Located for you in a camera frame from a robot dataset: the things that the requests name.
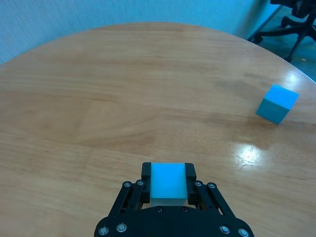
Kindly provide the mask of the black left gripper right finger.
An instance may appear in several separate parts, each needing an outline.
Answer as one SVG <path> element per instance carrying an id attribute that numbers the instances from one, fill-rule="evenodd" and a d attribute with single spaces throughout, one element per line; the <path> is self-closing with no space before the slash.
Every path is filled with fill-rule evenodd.
<path id="1" fill-rule="evenodd" d="M 185 163 L 185 177 L 189 205 L 194 205 L 199 210 L 220 215 L 233 214 L 215 183 L 204 184 L 197 180 L 195 167 L 192 163 Z"/>

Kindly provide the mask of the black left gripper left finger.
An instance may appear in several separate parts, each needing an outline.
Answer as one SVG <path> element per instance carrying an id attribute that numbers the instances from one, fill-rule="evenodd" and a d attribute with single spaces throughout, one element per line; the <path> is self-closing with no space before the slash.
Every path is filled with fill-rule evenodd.
<path id="1" fill-rule="evenodd" d="M 142 164 L 141 179 L 135 183 L 124 181 L 121 190 L 110 210 L 109 217 L 134 212 L 142 209 L 143 204 L 150 203 L 151 163 Z"/>

